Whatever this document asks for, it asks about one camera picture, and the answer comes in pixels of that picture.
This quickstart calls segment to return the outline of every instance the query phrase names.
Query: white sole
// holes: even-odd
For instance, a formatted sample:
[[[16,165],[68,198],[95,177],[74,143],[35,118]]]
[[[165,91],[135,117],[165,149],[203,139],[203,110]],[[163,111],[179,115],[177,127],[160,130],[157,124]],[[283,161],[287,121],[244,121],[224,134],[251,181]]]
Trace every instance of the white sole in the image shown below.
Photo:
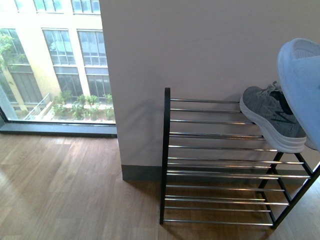
[[[281,135],[264,117],[251,111],[245,105],[243,97],[240,99],[242,113],[260,127],[265,140],[276,150],[282,153],[301,153],[305,149],[307,137],[287,137]]]

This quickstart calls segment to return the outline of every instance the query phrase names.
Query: balcony railing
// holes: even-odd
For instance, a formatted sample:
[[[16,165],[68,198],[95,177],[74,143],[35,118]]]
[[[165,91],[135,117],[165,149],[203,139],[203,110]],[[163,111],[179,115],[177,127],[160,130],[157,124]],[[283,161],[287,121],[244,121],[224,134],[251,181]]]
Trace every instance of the balcony railing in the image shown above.
[[[50,93],[48,93],[29,113],[24,117],[24,121],[32,121],[37,116],[41,114],[41,112],[46,109],[49,103],[52,102],[52,98]]]

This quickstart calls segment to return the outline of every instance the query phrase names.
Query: green foliage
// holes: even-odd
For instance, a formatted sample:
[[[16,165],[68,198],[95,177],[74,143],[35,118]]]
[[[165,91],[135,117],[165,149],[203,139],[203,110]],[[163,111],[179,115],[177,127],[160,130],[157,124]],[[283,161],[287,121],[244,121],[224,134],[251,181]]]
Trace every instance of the green foliage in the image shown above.
[[[63,104],[60,104],[60,103],[53,105],[52,110],[54,115],[57,117],[65,117],[67,116],[67,113],[68,113],[68,109]]]
[[[106,99],[106,104],[112,104],[113,103],[113,100],[112,100],[112,95],[110,93],[108,94],[104,94],[103,95]]]
[[[76,103],[78,103],[79,105],[85,105],[86,104],[85,95],[82,94],[81,96],[78,96],[76,99]]]
[[[115,110],[113,107],[105,108],[104,114],[107,120],[115,120]]]
[[[86,116],[87,110],[84,105],[74,104],[72,105],[71,113],[75,120],[83,120]]]
[[[55,96],[53,98],[53,102],[55,104],[66,104],[68,100],[72,97],[71,91],[62,91],[59,96]]]
[[[85,97],[85,102],[90,106],[93,106],[94,104],[96,104],[97,100],[98,100],[98,97],[95,95]]]
[[[92,121],[96,121],[99,116],[99,104],[95,104],[88,110],[88,116],[91,118]]]
[[[24,54],[16,54],[13,48],[14,39],[0,29],[0,69],[5,71],[10,64],[18,63],[26,56]]]

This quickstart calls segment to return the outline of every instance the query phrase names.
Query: gray sneaker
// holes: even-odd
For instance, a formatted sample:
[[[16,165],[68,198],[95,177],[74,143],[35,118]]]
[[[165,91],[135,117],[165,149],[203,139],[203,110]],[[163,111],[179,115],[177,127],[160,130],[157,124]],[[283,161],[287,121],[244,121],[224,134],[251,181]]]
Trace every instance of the gray sneaker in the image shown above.
[[[304,150],[306,133],[276,82],[266,89],[247,88],[240,99],[240,109],[260,127],[266,141],[279,152],[301,153]]]

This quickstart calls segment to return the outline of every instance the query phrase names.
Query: window sill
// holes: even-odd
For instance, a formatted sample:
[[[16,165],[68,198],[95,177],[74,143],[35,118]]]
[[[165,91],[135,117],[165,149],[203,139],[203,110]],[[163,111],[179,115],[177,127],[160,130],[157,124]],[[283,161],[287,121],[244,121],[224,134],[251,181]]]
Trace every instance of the window sill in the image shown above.
[[[5,123],[0,127],[1,134],[69,136],[92,138],[116,138],[116,125],[76,125],[76,124],[37,124]]]

